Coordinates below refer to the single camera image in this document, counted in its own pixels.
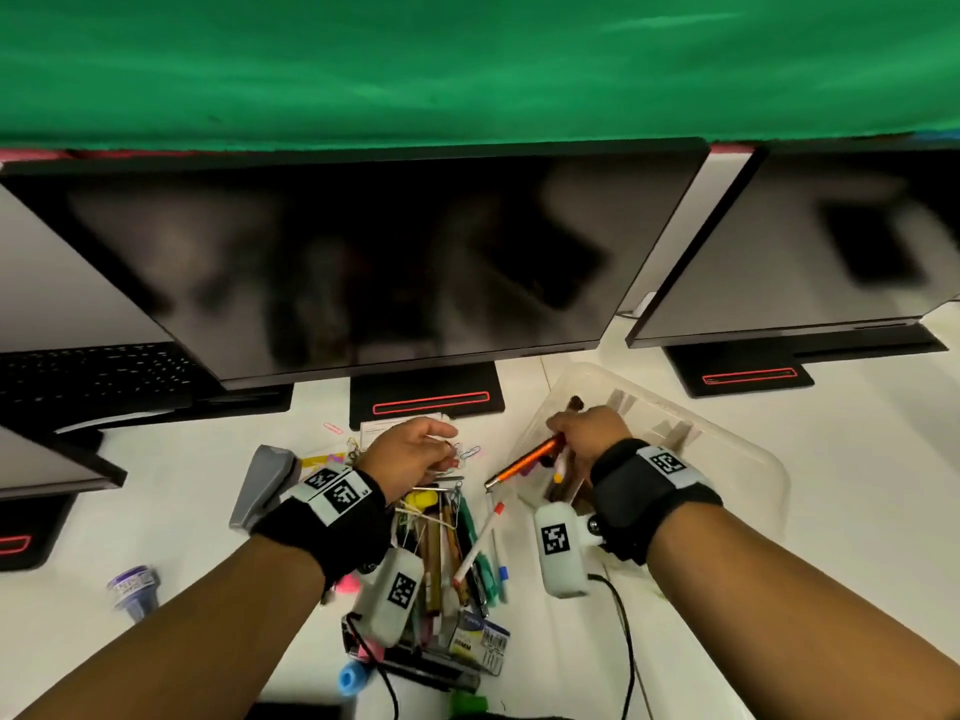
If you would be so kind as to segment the person's left hand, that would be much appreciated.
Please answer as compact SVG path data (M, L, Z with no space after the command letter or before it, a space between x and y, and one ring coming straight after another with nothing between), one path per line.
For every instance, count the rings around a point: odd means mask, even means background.
M354 468L376 483L388 505L396 503L419 482L425 469L456 453L454 440L459 434L453 424L430 418L418 418L390 428L354 463Z

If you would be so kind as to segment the person's right hand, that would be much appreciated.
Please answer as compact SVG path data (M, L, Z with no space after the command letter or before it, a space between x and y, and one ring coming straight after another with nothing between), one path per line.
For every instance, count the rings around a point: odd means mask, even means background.
M592 483L592 470L616 446L629 447L635 440L623 418L607 406L582 410L582 472L578 477Z

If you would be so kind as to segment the orange pen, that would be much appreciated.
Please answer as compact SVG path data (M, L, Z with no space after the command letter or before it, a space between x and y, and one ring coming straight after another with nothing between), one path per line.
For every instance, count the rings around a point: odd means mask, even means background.
M536 467L553 468L565 447L566 438L562 434L552 435L486 479L485 491L490 493L496 486L518 475L527 475Z

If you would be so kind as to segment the person's right forearm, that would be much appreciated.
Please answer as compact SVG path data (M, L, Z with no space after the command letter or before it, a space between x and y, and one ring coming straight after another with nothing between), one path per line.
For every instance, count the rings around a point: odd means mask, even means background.
M647 565L757 720L960 720L960 665L725 508L687 503Z

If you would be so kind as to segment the person's left forearm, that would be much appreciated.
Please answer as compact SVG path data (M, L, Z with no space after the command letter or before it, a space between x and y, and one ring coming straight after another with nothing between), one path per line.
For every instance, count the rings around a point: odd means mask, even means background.
M308 553L256 535L15 720L244 720L325 583Z

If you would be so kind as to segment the black monitor stand red line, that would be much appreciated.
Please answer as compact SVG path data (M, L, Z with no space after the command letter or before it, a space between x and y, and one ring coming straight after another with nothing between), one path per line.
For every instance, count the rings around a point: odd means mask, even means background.
M663 351L691 399L808 388L811 363L858 361L947 351L920 323L832 333L722 340Z
M59 494L0 500L0 573L43 567L76 499Z
M495 362L444 365L355 376L349 384L349 427L441 413L450 419L506 410Z

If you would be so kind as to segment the white marker with red cap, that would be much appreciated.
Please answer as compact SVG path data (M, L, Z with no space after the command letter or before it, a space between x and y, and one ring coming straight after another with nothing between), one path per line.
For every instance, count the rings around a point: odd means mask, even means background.
M483 542L493 533L495 527L498 525L499 518L504 509L505 504L502 500L495 503L486 522L478 532L476 540L472 542L470 550L462 557L461 563L451 580L453 585L457 588L459 588L466 579L470 569L473 567L479 553L482 550Z

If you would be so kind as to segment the pile of pens and stationery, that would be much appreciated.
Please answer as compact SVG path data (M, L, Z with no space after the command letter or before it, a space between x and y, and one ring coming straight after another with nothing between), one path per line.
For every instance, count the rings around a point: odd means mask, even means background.
M463 476L447 473L435 482L414 488L389 510L388 549L405 548L420 556L424 563L423 581L396 645L388 649L368 645L360 637L351 616L362 589L361 577L372 573L387 551L378 563L366 564L335 584L336 596L349 596L353 601L342 617L343 649L349 661L372 665L369 678L382 672L387 677L402 678L432 690L479 694L482 681L493 677L465 665L448 652L460 611L467 609L490 620L490 610L503 597L499 580L487 567L482 551L463 583L457 587L452 582L462 557L471 550L477 537L464 485Z

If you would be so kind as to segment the clear plastic bin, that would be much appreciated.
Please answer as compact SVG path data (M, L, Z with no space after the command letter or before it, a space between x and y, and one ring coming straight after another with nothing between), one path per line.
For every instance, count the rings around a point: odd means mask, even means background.
M771 453L725 430L653 391L590 362L572 362L558 377L546 399L513 448L516 460L550 436L546 421L573 397L584 407L604 404L615 410L631 434L648 443L648 453L665 468L687 467L721 497L726 508L768 539L780 542L786 529L790 481L783 464ZM554 467L535 467L510 479L517 498L533 513L551 503L546 494ZM593 488L582 480L570 504L579 515L594 513ZM592 560L606 554L599 546L584 552L587 572Z

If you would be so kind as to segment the small staples box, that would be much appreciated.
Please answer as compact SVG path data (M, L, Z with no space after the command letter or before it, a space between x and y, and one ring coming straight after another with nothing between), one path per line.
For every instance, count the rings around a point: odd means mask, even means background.
M492 677L499 677L512 635L505 629L469 609L460 610L447 644L447 652L456 661Z

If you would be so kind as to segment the grey stapler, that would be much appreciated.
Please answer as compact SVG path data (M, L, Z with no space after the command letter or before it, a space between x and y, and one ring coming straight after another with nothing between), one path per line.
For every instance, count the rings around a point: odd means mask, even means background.
M299 481L302 460L292 451L259 445L246 470L228 527L248 534L281 503L282 494Z

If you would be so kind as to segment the large black monitor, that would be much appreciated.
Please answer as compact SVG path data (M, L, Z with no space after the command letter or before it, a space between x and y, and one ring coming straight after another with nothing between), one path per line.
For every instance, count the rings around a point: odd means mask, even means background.
M0 188L222 386L596 347L703 140L17 163Z

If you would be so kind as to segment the purple glue bottle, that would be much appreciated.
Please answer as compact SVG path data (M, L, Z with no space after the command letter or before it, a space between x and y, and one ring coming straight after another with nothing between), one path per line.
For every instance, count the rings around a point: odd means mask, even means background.
M135 624L149 617L160 607L160 579L152 567L139 565L111 579L106 588L114 609L124 612Z

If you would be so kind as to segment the black keyboard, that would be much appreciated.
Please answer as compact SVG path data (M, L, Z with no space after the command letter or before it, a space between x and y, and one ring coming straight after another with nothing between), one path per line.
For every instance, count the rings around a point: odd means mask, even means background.
M186 409L222 392L172 341L0 353L0 423L27 430Z

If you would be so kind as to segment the green cloth backdrop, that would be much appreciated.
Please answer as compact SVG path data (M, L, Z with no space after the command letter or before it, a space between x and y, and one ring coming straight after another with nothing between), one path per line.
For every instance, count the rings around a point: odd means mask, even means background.
M0 147L960 129L960 0L0 0Z

